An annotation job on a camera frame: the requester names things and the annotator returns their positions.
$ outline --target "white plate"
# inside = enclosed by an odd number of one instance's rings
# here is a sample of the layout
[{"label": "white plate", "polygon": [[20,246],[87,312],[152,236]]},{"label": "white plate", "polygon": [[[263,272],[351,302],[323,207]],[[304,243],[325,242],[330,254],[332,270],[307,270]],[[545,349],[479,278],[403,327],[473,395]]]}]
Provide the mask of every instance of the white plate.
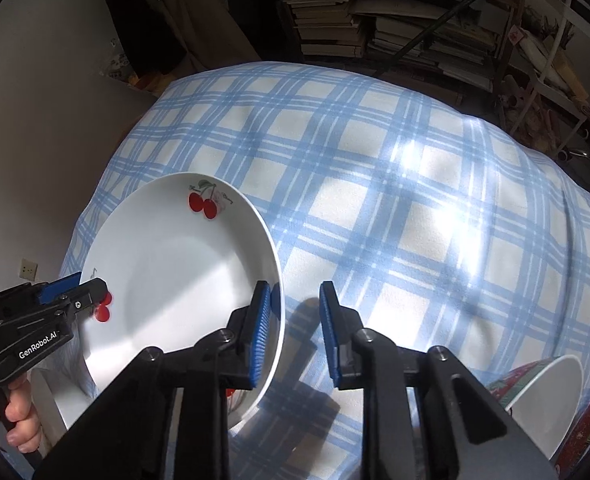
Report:
[{"label": "white plate", "polygon": [[[192,192],[217,203],[215,218],[189,207]],[[262,377],[235,401],[229,426],[257,405],[277,367],[284,302],[271,235],[239,191],[197,173],[149,182],[99,230],[82,270],[82,281],[93,277],[105,280],[113,295],[107,322],[89,317],[80,327],[86,365],[100,391],[143,348],[187,348],[226,326],[230,313],[250,302],[255,283],[266,280],[273,294]]]}]

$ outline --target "bowl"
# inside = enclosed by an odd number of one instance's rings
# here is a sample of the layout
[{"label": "bowl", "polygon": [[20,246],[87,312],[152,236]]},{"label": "bowl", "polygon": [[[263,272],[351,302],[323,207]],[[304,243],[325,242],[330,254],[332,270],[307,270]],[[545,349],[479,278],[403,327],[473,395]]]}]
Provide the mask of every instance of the bowl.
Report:
[{"label": "bowl", "polygon": [[568,434],[555,461],[559,478],[566,478],[590,451],[590,404]]},{"label": "bowl", "polygon": [[487,388],[550,459],[568,432],[583,385],[582,364],[569,354],[515,368]]}]

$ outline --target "electrical outlet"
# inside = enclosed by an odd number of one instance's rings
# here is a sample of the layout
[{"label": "electrical outlet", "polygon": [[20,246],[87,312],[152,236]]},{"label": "electrical outlet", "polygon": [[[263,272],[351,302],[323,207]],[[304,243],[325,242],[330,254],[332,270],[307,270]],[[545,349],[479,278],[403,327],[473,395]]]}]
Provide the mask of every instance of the electrical outlet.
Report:
[{"label": "electrical outlet", "polygon": [[19,266],[19,277],[29,282],[35,281],[35,275],[37,274],[37,264],[22,258],[22,262]]}]

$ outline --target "plate rim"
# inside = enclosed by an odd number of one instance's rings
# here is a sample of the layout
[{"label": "plate rim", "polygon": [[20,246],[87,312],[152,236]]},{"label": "plate rim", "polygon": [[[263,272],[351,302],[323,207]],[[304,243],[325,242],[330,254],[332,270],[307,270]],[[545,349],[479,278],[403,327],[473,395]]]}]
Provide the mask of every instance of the plate rim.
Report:
[{"label": "plate rim", "polygon": [[[169,173],[169,174],[165,174],[156,178],[153,178],[152,180],[149,180],[148,182],[144,182],[141,186],[137,187],[136,189],[134,189],[133,191],[131,191],[126,197],[124,197],[120,203],[118,203],[117,206],[115,206],[115,208],[108,214],[108,216],[106,217],[106,219],[104,220],[104,222],[102,223],[102,225],[99,227],[99,229],[96,231],[95,236],[93,238],[93,241],[91,242],[89,248],[88,248],[88,253],[86,253],[85,259],[84,259],[84,263],[82,265],[82,276],[85,275],[85,267],[86,267],[86,261],[88,260],[88,255],[90,254],[91,248],[93,246],[93,243],[96,241],[99,232],[102,230],[102,228],[104,227],[104,225],[106,225],[106,222],[108,221],[108,219],[110,218],[110,216],[115,213],[115,211],[118,210],[118,208],[124,204],[124,202],[126,202],[134,193],[136,193],[138,190],[145,188],[146,186],[148,186],[149,184],[159,181],[161,179],[167,179],[167,178],[177,178],[179,176],[194,176],[197,180],[199,180],[200,178],[205,178],[205,179],[211,179],[213,181],[215,181],[214,183],[221,183],[224,184],[228,187],[230,187],[231,189],[235,190],[235,192],[242,198],[242,200],[244,202],[246,202],[246,204],[248,204],[248,206],[250,207],[252,213],[254,214],[254,216],[257,218],[257,220],[259,220],[259,224],[262,226],[262,229],[264,230],[264,234],[266,235],[266,237],[268,238],[268,242],[270,244],[271,247],[271,253],[273,256],[273,259],[275,260],[275,264],[277,265],[277,282],[276,283],[272,283],[271,284],[271,294],[273,294],[273,289],[277,286],[279,287],[278,292],[279,292],[279,301],[280,301],[280,315],[277,317],[277,325],[278,325],[278,333],[277,333],[277,344],[275,347],[275,357],[273,359],[273,362],[271,364],[271,368],[268,371],[267,375],[266,375],[266,380],[264,381],[264,384],[262,385],[262,388],[259,390],[257,397],[253,400],[253,402],[251,403],[251,405],[249,405],[249,407],[243,412],[239,414],[239,420],[235,422],[235,424],[233,424],[233,426],[229,427],[229,430],[231,430],[232,428],[234,428],[235,426],[237,426],[238,424],[241,424],[243,422],[246,422],[246,420],[248,420],[255,412],[255,409],[258,405],[258,403],[260,402],[260,400],[262,400],[262,398],[264,397],[265,393],[267,392],[268,388],[270,387],[271,383],[273,382],[273,378],[275,377],[275,372],[277,371],[277,367],[278,364],[280,362],[280,357],[281,357],[281,351],[283,349],[283,341],[284,341],[284,334],[285,334],[285,326],[286,326],[286,320],[285,320],[285,314],[286,314],[286,308],[285,308],[285,298],[284,298],[284,294],[283,294],[283,275],[282,275],[282,270],[281,270],[281,263],[280,263],[280,258],[279,258],[279,254],[277,252],[277,248],[275,247],[275,242],[273,241],[273,236],[271,235],[271,232],[268,230],[268,227],[266,225],[266,222],[264,221],[264,218],[262,218],[262,216],[260,215],[259,211],[257,210],[257,208],[255,207],[255,205],[253,205],[253,203],[248,199],[248,197],[241,192],[241,190],[239,190],[236,186],[234,186],[233,184],[231,184],[230,182],[227,182],[217,176],[214,175],[208,175],[205,173],[198,173],[195,171],[177,171],[175,173]],[[84,325],[85,323],[82,322],[80,323],[80,329],[79,329],[79,336],[80,336],[80,345],[81,348],[84,349],[86,344],[85,344],[85,337],[84,337]],[[84,352],[82,352],[82,359],[84,361],[84,363],[86,364],[86,356],[84,355]],[[86,365],[86,368],[88,370],[88,374],[89,377],[91,378],[91,380],[96,384],[97,387],[97,383],[93,377],[93,374],[91,373],[91,371],[88,368],[88,365]]]}]

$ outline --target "hanging clothes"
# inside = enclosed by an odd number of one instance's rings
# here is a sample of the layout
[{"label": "hanging clothes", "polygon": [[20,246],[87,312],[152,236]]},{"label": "hanging clothes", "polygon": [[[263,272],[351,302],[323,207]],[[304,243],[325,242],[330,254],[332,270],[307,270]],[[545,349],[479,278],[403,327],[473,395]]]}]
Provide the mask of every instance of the hanging clothes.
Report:
[{"label": "hanging clothes", "polygon": [[188,52],[173,74],[183,77],[260,57],[220,0],[147,0]]},{"label": "hanging clothes", "polygon": [[139,77],[167,74],[186,55],[168,23],[146,0],[105,0],[126,57]]}]

